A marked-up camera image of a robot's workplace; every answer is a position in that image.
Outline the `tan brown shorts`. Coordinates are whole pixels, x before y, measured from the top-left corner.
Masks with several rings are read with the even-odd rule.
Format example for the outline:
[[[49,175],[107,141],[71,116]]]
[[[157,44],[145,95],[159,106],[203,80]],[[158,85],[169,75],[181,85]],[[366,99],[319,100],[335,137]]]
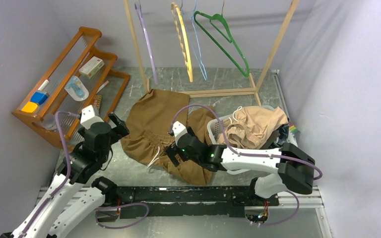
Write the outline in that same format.
[[[141,97],[131,108],[126,126],[129,135],[121,139],[124,152],[137,162],[148,165],[154,163],[168,173],[192,184],[208,185],[213,173],[191,160],[183,161],[176,157],[174,163],[164,152],[175,140],[168,134],[174,115],[188,106],[190,96],[183,93],[152,89]]]

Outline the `beige shorts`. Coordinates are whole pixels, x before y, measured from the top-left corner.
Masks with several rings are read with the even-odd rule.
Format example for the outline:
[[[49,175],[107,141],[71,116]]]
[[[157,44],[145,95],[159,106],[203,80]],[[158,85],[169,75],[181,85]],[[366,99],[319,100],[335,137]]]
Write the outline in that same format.
[[[217,143],[225,144],[229,141],[232,147],[260,149],[273,132],[288,125],[289,121],[279,107],[269,110],[260,106],[240,106],[222,123],[224,129],[217,136]]]

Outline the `dark shark print shorts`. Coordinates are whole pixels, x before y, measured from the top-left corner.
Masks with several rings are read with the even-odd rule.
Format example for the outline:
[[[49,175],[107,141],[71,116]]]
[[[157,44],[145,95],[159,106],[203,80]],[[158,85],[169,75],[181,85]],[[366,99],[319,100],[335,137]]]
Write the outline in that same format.
[[[281,148],[283,144],[287,142],[289,136],[289,124],[281,125],[272,133],[272,135],[276,135],[276,137],[273,139],[269,149]]]

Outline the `lilac plastic hanger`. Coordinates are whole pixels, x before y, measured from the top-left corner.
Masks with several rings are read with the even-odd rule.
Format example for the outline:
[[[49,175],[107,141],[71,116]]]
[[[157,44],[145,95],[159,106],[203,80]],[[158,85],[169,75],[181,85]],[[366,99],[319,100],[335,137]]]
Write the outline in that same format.
[[[137,13],[140,25],[142,27],[142,31],[143,31],[143,35],[144,35],[147,51],[148,51],[148,56],[149,56],[150,64],[151,64],[151,68],[152,68],[154,83],[156,85],[158,85],[159,84],[159,78],[158,78],[158,74],[157,74],[157,69],[156,69],[156,65],[155,65],[155,61],[154,61],[154,56],[153,56],[153,52],[152,52],[152,48],[151,48],[151,43],[150,43],[149,35],[148,35],[148,30],[147,30],[147,27],[146,27],[146,24],[145,24],[145,20],[144,20],[144,17],[143,17],[141,2],[140,1],[136,2],[134,4],[134,8],[136,10],[136,13]]]

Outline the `blue wire hanger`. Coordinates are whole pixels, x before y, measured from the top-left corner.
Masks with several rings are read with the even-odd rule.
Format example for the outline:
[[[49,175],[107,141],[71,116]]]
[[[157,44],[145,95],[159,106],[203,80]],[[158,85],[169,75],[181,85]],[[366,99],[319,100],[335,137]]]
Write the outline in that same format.
[[[198,0],[195,0],[192,12],[183,11],[182,5],[180,7],[180,10],[181,10],[182,14],[187,16],[191,22],[193,33],[194,33],[194,38],[195,38],[194,42],[196,43],[196,46],[194,46],[194,44],[192,42],[191,42],[190,46],[191,46],[191,49],[192,49],[193,54],[195,56],[195,59],[197,61],[197,64],[199,66],[201,75],[202,75],[203,79],[206,81],[207,80],[207,71],[206,71],[206,67],[203,63],[202,52],[201,52],[201,47],[200,47],[200,43],[199,43],[198,33],[197,33],[196,25],[195,25],[195,17],[194,17],[194,14],[196,12],[197,3],[198,3]]]

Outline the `wooden hanger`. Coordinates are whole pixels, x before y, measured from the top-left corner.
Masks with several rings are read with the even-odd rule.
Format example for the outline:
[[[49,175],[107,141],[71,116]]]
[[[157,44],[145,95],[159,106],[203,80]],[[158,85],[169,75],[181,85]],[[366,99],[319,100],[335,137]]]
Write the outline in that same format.
[[[189,46],[188,36],[187,36],[187,29],[185,26],[181,9],[175,2],[171,3],[171,12],[174,18],[175,28],[178,34],[178,39],[179,39],[180,47],[184,57],[184,62],[187,69],[189,81],[192,83],[193,69],[192,69],[192,61],[191,61],[191,55],[190,55],[190,46]]]

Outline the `green hanger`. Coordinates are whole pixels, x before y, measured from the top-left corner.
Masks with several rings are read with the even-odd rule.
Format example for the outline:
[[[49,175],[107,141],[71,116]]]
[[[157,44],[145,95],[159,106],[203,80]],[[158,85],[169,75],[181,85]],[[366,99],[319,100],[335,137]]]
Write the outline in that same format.
[[[244,77],[249,77],[250,65],[245,57],[242,49],[237,43],[233,33],[230,29],[230,25],[224,16],[225,1],[222,2],[221,11],[219,13],[208,14],[206,12],[195,9],[192,14],[193,22],[198,26],[203,33],[214,43],[214,45],[225,55],[225,57],[236,67],[236,69]],[[222,39],[233,47],[239,56],[242,63],[239,63],[237,59],[226,49],[226,47],[216,39],[214,36],[216,32]]]

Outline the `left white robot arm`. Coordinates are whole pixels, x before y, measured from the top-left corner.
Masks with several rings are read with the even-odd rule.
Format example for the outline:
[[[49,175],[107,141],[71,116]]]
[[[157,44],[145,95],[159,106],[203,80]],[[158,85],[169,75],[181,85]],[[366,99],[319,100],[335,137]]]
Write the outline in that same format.
[[[68,151],[64,138],[61,114],[80,119],[82,127],[79,133],[84,140],[72,152]],[[60,164],[50,187],[27,218],[12,232],[1,234],[2,238],[64,238],[95,209],[115,204],[117,185],[105,177],[99,177],[84,196],[66,207],[108,161],[112,145],[129,134],[126,123],[115,113],[109,113],[109,119],[115,127],[103,121],[93,107],[83,109],[80,114],[56,112],[55,122],[65,161]]]

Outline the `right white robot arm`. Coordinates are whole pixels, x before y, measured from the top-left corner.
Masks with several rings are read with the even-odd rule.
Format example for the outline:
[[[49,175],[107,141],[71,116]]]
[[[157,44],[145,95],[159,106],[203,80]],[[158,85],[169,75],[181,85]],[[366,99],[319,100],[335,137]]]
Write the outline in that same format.
[[[248,200],[253,205],[260,205],[267,198],[283,191],[304,195],[313,191],[316,162],[291,143],[284,143],[281,148],[269,150],[238,149],[219,144],[207,145],[186,133],[164,151],[175,166],[178,166],[179,159],[182,159],[191,160],[211,172],[267,173],[267,176],[251,181]]]

